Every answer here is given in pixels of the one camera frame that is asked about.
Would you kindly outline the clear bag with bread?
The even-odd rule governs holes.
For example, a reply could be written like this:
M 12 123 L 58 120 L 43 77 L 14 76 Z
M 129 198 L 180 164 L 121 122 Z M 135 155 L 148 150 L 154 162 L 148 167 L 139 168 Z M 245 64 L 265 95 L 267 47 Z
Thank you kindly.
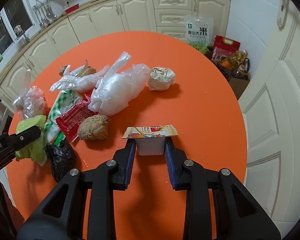
M 38 115 L 47 115 L 47 101 L 42 89 L 31 85 L 31 70 L 25 73 L 19 95 L 13 101 L 15 113 L 22 120 L 34 118 Z

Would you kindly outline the black plastic bag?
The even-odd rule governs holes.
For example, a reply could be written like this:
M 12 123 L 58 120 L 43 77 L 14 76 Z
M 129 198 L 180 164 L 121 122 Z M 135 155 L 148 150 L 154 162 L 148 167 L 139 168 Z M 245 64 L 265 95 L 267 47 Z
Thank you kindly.
M 50 161 L 52 176 L 58 183 L 73 168 L 76 161 L 75 152 L 66 138 L 59 146 L 46 144 L 44 150 Z

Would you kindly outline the white yogurt cup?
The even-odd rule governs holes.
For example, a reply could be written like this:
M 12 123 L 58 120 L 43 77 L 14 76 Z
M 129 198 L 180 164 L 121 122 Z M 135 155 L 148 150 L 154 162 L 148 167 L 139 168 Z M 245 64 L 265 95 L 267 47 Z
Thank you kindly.
M 139 155 L 162 155 L 166 137 L 178 136 L 173 125 L 127 127 L 122 139 L 135 139 Z

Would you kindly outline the red snack wrapper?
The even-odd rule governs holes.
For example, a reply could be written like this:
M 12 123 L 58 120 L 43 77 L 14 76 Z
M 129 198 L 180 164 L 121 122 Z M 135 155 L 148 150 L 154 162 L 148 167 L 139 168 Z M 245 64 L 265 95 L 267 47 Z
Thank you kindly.
M 74 142 L 78 138 L 78 129 L 81 123 L 94 115 L 94 112 L 88 109 L 89 103 L 90 96 L 84 94 L 81 101 L 56 118 L 57 125 L 68 142 Z

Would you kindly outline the green checkered wrapper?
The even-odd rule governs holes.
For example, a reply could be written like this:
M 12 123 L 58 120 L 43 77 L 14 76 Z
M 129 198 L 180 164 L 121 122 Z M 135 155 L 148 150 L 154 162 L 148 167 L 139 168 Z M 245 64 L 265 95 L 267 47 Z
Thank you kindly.
M 56 119 L 82 99 L 83 97 L 73 90 L 61 90 L 59 92 L 44 124 L 44 146 L 53 144 L 61 132 Z

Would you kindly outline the kitchen window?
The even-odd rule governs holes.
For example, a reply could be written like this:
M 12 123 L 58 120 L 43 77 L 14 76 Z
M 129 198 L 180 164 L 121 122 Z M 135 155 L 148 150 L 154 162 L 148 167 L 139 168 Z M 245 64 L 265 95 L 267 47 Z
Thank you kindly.
M 34 26 L 27 0 L 8 0 L 0 11 L 0 54 L 3 55 L 12 45 L 16 44 L 21 35 L 14 28 L 20 25 L 27 32 Z

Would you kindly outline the lower kitchen cabinets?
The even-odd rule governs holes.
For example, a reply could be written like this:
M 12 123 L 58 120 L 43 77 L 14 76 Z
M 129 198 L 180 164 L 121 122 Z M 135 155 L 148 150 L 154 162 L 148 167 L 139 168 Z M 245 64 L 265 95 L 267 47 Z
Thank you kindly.
M 186 42 L 184 16 L 211 16 L 213 34 L 226 33 L 231 0 L 98 0 L 62 16 L 17 50 L 0 73 L 0 96 L 12 100 L 17 78 L 31 70 L 36 78 L 71 48 L 121 31 L 152 31 Z

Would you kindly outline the clear twisted plastic wrapper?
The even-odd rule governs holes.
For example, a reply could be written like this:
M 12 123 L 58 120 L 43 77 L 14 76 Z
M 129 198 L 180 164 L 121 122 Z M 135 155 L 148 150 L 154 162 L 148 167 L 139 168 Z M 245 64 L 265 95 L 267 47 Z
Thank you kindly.
M 87 92 L 95 88 L 98 81 L 102 79 L 102 77 L 104 77 L 110 69 L 110 66 L 106 65 L 100 71 L 94 74 L 78 77 L 70 74 L 70 67 L 70 65 L 67 65 L 63 76 L 50 87 L 50 91 L 74 90 L 79 93 Z

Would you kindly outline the small ginger piece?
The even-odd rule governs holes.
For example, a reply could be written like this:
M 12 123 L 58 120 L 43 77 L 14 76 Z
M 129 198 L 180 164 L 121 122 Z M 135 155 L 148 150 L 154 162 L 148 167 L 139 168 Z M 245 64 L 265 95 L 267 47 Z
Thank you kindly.
M 62 67 L 60 68 L 60 70 L 59 70 L 59 75 L 60 75 L 60 76 L 63 76 L 63 75 L 64 75 L 64 72 L 65 72 L 66 68 L 67 68 L 67 66 L 62 66 Z

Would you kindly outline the white rolled plastic bag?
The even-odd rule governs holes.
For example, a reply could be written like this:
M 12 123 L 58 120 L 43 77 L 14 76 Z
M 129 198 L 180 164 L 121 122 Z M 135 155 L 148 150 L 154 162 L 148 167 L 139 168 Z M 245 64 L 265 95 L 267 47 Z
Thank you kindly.
M 98 81 L 91 94 L 88 109 L 103 115 L 115 115 L 128 107 L 146 86 L 151 69 L 145 64 L 134 64 L 124 72 L 119 72 L 131 56 L 123 52 Z

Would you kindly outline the crumpled paper ball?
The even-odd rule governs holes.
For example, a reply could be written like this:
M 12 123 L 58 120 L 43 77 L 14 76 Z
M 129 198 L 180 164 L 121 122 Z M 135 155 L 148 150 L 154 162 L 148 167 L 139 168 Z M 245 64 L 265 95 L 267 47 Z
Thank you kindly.
M 175 84 L 175 73 L 170 68 L 154 67 L 149 73 L 149 90 L 168 90 Z

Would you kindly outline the medium ginger piece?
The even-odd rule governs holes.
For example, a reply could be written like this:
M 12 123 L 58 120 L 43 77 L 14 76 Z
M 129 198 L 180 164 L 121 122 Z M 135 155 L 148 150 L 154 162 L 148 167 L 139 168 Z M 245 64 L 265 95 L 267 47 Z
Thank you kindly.
M 96 69 L 89 66 L 89 62 L 86 60 L 84 67 L 79 72 L 79 77 L 83 77 L 83 76 L 87 76 L 87 75 L 91 75 L 91 74 L 95 74 L 95 73 L 96 73 Z

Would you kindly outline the brown cardboard box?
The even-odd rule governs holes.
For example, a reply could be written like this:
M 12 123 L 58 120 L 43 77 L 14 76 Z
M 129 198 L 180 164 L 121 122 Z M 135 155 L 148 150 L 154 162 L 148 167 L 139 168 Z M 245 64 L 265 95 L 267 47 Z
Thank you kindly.
M 243 80 L 235 77 L 230 79 L 229 85 L 232 88 L 237 100 L 241 97 L 244 90 L 249 85 L 249 82 L 249 80 Z

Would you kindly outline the sink faucet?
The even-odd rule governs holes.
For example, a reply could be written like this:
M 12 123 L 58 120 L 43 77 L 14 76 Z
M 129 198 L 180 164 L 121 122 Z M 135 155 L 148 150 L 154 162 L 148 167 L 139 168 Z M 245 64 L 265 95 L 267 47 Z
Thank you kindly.
M 16 25 L 14 28 L 14 32 L 17 38 L 23 37 L 27 43 L 30 42 L 29 37 L 25 34 L 25 31 L 22 29 L 21 25 Z

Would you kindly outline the white door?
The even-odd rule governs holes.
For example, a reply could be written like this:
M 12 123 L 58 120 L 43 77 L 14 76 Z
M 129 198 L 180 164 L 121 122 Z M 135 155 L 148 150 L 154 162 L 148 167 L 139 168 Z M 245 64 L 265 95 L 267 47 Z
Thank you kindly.
M 248 143 L 245 185 L 278 228 L 300 228 L 300 0 L 289 1 L 239 99 Z

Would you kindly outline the hanging utensil rack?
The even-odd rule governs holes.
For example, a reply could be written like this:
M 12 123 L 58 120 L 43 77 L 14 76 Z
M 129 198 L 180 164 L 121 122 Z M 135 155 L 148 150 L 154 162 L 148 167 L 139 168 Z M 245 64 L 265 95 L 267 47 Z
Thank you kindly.
M 53 0 L 35 0 L 35 5 L 32 10 L 37 17 L 40 28 L 43 30 L 58 19 L 58 16 L 53 12 L 51 2 Z

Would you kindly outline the red gift bag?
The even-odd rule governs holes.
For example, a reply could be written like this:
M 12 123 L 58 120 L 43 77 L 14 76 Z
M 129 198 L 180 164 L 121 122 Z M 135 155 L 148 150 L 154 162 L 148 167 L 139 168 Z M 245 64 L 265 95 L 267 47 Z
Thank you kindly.
M 230 38 L 216 35 L 212 46 L 212 61 L 219 60 L 232 55 L 239 50 L 241 43 Z

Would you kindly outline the red basin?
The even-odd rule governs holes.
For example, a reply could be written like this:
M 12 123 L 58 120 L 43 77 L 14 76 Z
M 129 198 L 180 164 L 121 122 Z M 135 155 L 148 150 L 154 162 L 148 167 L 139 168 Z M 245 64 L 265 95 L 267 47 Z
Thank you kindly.
M 77 3 L 77 4 L 73 5 L 73 6 L 70 6 L 70 7 L 65 8 L 65 9 L 64 9 L 64 12 L 65 12 L 66 14 L 69 14 L 69 13 L 71 13 L 71 12 L 77 10 L 78 8 L 79 8 L 79 4 Z

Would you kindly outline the white rice bag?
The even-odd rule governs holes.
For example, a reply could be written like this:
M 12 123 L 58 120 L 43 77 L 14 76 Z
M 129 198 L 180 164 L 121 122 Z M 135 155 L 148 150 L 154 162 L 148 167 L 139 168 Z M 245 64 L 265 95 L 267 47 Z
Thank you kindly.
M 210 16 L 184 16 L 189 45 L 203 55 L 213 41 L 213 18 Z

